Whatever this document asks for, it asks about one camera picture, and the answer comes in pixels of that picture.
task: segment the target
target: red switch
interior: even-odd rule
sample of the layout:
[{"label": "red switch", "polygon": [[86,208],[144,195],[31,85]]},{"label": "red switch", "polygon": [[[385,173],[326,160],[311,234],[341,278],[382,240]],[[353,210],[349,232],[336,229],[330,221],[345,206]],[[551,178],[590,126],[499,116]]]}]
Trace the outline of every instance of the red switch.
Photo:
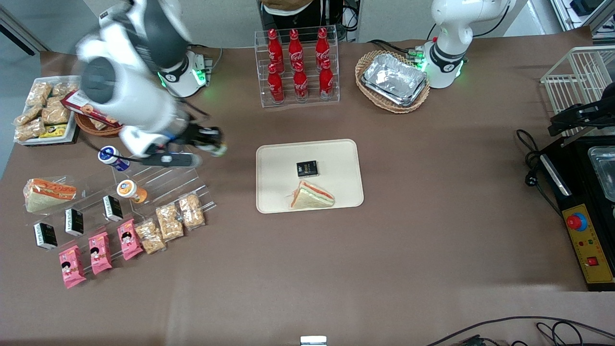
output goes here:
[{"label": "red switch", "polygon": [[588,257],[587,258],[587,265],[590,266],[590,267],[598,265],[598,259],[596,257]]},{"label": "red switch", "polygon": [[585,216],[579,212],[575,212],[566,218],[566,224],[577,231],[584,231],[587,229],[587,219]]}]

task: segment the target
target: coca-cola bottle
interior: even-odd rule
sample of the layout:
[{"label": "coca-cola bottle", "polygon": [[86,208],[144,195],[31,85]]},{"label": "coca-cola bottle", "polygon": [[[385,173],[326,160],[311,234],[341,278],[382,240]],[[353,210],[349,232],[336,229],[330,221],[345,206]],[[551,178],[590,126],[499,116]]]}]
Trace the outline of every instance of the coca-cola bottle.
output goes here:
[{"label": "coca-cola bottle", "polygon": [[288,55],[290,56],[290,66],[295,70],[298,62],[303,62],[303,47],[299,41],[299,31],[290,30],[290,44],[288,45]]},{"label": "coca-cola bottle", "polygon": [[267,82],[269,83],[269,91],[271,91],[271,98],[276,105],[284,102],[284,89],[282,88],[282,78],[277,73],[276,64],[270,63],[268,66],[269,77]]},{"label": "coca-cola bottle", "polygon": [[330,100],[333,97],[333,72],[331,72],[331,60],[328,58],[322,62],[320,71],[320,98]]},{"label": "coca-cola bottle", "polygon": [[284,56],[282,55],[282,45],[277,39],[276,29],[269,29],[269,59],[276,65],[278,73],[284,73]]},{"label": "coca-cola bottle", "polygon": [[327,28],[318,29],[318,41],[316,42],[316,70],[320,72],[322,62],[329,58],[329,41],[327,41]]},{"label": "coca-cola bottle", "polygon": [[303,72],[303,62],[298,62],[295,65],[295,76],[293,77],[295,82],[295,97],[297,102],[307,102],[308,97],[308,77]]}]

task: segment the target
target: brown tabletop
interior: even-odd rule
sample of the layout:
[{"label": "brown tabletop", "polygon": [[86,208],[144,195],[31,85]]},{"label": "brown tabletop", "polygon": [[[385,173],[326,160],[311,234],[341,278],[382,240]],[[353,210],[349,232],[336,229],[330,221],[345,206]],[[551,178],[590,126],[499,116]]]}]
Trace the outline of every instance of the brown tabletop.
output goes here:
[{"label": "brown tabletop", "polygon": [[[539,78],[588,45],[588,30],[477,39],[454,84],[408,115],[376,108],[356,87],[354,65],[372,45],[340,45],[339,104],[291,110],[261,108],[252,49],[225,50],[212,86],[190,99],[229,143],[225,157],[203,154],[199,168],[218,204],[209,225],[70,290],[57,255],[37,248],[24,226],[22,188],[28,178],[85,177],[102,166],[81,142],[16,146],[0,182],[0,339],[297,345],[299,336],[326,335],[330,345],[422,345],[510,315],[612,329],[615,296],[585,291],[558,215],[523,183],[525,151],[514,138],[524,128],[549,143]],[[46,76],[72,64],[54,53],[41,60]],[[360,207],[256,210],[258,147],[346,138],[359,149]],[[92,140],[126,152],[119,139]],[[539,342],[530,321],[478,333]]]}]

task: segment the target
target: green indicator light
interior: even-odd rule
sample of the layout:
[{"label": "green indicator light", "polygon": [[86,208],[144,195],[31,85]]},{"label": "green indicator light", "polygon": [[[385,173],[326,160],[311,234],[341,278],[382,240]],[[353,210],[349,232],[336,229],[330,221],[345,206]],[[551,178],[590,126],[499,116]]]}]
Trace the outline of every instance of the green indicator light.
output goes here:
[{"label": "green indicator light", "polygon": [[200,86],[207,83],[207,75],[203,70],[192,70],[192,74]]},{"label": "green indicator light", "polygon": [[162,83],[162,86],[167,87],[167,85],[164,82],[164,79],[162,79],[162,75],[160,74],[160,72],[158,72],[158,78],[160,78],[160,83]]}]

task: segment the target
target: robotic arm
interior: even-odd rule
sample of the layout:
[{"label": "robotic arm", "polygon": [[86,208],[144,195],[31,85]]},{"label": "robotic arm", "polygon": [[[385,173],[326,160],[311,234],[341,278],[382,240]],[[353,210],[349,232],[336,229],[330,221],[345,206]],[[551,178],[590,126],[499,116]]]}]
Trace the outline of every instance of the robotic arm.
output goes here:
[{"label": "robotic arm", "polygon": [[86,63],[81,89],[95,108],[124,123],[119,136],[144,164],[198,166],[200,157],[169,153],[168,144],[194,145],[213,156],[223,155],[226,145],[219,128],[194,124],[157,79],[165,69],[183,75],[189,65],[188,31],[177,2],[167,1],[174,3],[134,0],[105,19],[99,37],[80,42],[77,54]]},{"label": "robotic arm", "polygon": [[516,0],[434,0],[431,15],[440,26],[440,34],[436,42],[424,45],[430,87],[440,89],[453,83],[474,35],[470,23],[501,17],[515,3]]}]

